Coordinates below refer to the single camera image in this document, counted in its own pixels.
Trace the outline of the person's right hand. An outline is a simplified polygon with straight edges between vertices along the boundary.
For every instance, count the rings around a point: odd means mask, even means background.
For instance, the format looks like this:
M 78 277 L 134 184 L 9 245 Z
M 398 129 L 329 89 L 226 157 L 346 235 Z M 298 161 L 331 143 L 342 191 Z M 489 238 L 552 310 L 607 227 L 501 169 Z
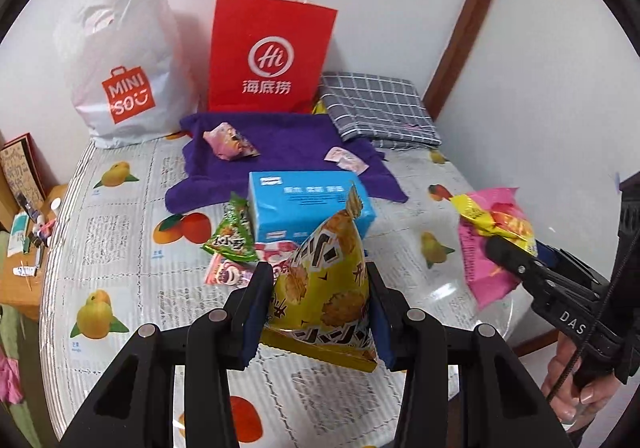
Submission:
M 555 355 L 548 364 L 548 372 L 541 385 L 544 396 L 549 396 L 576 352 L 576 345 L 560 333 Z M 577 432 L 588 426 L 622 387 L 614 374 L 601 376 L 584 388 L 574 383 L 574 375 L 582 361 L 578 359 L 574 368 L 550 400 L 554 413 L 569 432 Z

